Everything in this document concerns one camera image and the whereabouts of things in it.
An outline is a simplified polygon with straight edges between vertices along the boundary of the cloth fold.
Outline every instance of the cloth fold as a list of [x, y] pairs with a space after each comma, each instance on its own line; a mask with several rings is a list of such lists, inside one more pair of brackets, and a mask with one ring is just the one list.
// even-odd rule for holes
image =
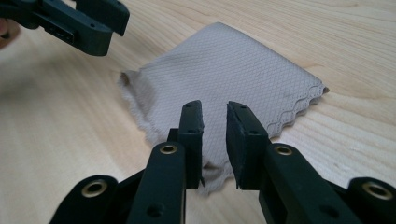
[[248, 105], [270, 137], [327, 90], [296, 64], [222, 23], [197, 32], [139, 71], [121, 74], [124, 98], [147, 139], [156, 145], [178, 126], [181, 107], [201, 100], [203, 178], [207, 195], [233, 175], [225, 144], [227, 103]]

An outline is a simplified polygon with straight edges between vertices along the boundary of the microfiber cloth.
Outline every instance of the microfiber cloth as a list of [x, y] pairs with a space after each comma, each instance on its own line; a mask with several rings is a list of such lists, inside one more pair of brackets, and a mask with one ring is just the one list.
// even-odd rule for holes
[[153, 145], [166, 141], [169, 129], [178, 127], [184, 104], [202, 102], [205, 187], [198, 191], [204, 195], [233, 176], [225, 143], [229, 101], [249, 106], [274, 137], [327, 90], [317, 77], [219, 22], [139, 71], [123, 72], [120, 86]]

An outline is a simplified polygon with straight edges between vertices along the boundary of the light wood surface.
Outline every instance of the light wood surface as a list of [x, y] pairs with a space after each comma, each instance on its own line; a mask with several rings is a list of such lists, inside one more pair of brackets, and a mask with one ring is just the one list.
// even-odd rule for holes
[[[390, 0], [123, 0], [124, 37], [97, 58], [22, 29], [0, 51], [0, 222], [48, 223], [78, 181], [119, 181], [151, 147], [116, 82], [206, 25], [222, 21], [319, 77], [330, 88], [277, 142], [300, 149], [326, 179], [396, 186], [396, 3]], [[257, 192], [187, 196], [187, 223], [263, 223]]]

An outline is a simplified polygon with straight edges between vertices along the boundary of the folded cloth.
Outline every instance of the folded cloth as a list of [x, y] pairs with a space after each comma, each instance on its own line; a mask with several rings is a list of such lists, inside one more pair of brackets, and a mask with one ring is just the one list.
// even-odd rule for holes
[[147, 139], [156, 145], [178, 127], [181, 107], [201, 100], [204, 119], [201, 194], [233, 175], [225, 133], [227, 103], [248, 105], [270, 137], [315, 103], [322, 82], [247, 35], [214, 23], [138, 72], [121, 74], [123, 96]]

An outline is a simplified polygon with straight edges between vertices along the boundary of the gray cloth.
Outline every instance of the gray cloth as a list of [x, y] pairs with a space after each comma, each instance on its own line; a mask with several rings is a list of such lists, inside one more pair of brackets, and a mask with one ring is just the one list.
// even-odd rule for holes
[[120, 85], [153, 145], [178, 127], [184, 104], [201, 100], [202, 194], [219, 189], [233, 175], [225, 144], [229, 101], [248, 105], [273, 137], [325, 90], [318, 78], [222, 23], [207, 26], [138, 72], [124, 72]]

